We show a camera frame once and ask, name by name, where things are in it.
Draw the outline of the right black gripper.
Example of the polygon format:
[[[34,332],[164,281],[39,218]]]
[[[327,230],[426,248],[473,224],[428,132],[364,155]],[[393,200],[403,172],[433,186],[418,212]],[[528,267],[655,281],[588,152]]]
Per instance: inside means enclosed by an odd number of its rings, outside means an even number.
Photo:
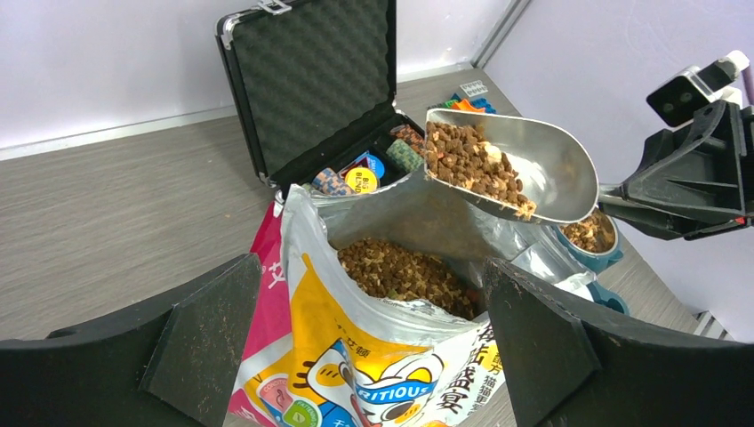
[[[601,196],[598,208],[652,238],[697,240],[750,228],[753,107],[714,101],[690,124],[648,137],[621,196]]]

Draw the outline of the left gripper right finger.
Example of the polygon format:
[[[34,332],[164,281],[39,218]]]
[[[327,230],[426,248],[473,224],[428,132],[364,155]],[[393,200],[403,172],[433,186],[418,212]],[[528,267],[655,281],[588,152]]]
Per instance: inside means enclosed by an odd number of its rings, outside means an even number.
[[[500,259],[483,284],[518,425],[752,425],[750,344],[646,323]]]

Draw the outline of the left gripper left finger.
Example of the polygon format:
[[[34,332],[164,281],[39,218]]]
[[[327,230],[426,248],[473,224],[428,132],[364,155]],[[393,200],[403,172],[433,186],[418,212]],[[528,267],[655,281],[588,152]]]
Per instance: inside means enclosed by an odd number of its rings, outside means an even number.
[[[1,343],[4,426],[221,426],[261,284],[242,254],[161,294]]]

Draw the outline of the metal food scoop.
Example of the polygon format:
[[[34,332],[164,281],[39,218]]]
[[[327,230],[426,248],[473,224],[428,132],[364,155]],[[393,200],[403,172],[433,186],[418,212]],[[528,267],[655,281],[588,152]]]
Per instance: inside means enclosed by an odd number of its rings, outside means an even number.
[[[479,127],[506,156],[523,183],[523,195],[535,204],[532,213],[515,205],[439,180],[470,204],[503,220],[560,226],[580,222],[596,207],[618,198],[615,184],[598,181],[595,165],[582,144],[568,131],[540,120],[454,109],[429,109],[426,123]]]

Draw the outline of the pet food bag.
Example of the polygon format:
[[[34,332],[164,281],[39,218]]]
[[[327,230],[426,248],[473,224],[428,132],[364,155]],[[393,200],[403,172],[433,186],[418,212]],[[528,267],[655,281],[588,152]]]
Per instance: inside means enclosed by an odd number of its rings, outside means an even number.
[[[505,385],[486,315],[360,290],[308,235],[285,279],[280,201],[254,238],[261,285],[229,412],[261,426],[456,426]]]

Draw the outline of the teal double pet bowl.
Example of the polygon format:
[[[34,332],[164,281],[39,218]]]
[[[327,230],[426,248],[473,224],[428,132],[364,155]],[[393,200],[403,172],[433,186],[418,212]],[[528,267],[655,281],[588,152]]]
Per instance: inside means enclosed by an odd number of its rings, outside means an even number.
[[[598,207],[580,222],[551,227],[557,240],[582,266],[595,275],[623,258],[622,234],[614,221]],[[629,316],[627,303],[593,279],[586,286],[593,302]]]

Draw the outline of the toy brick assembly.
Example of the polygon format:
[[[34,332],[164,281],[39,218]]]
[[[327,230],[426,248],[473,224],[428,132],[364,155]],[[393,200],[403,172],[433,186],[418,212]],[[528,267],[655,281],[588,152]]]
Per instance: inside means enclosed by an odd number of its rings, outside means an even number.
[[[474,80],[458,86],[458,90],[444,102],[448,109],[456,109],[487,114],[496,114],[497,110],[486,98],[489,90],[482,80]]]

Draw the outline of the yellow dealer button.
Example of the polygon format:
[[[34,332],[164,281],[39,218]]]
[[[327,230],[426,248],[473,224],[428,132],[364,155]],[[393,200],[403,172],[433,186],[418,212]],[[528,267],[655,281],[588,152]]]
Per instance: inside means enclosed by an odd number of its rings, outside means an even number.
[[[345,182],[356,194],[371,193],[380,187],[380,182],[375,172],[365,166],[357,166],[348,170]]]

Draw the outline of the black poker chip case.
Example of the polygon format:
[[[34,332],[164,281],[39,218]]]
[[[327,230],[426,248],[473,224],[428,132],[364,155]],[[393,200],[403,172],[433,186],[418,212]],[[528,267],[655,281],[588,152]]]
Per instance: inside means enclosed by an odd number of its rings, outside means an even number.
[[[391,0],[256,1],[215,29],[258,179],[275,189],[344,171],[363,154],[389,158],[396,106],[397,5]]]

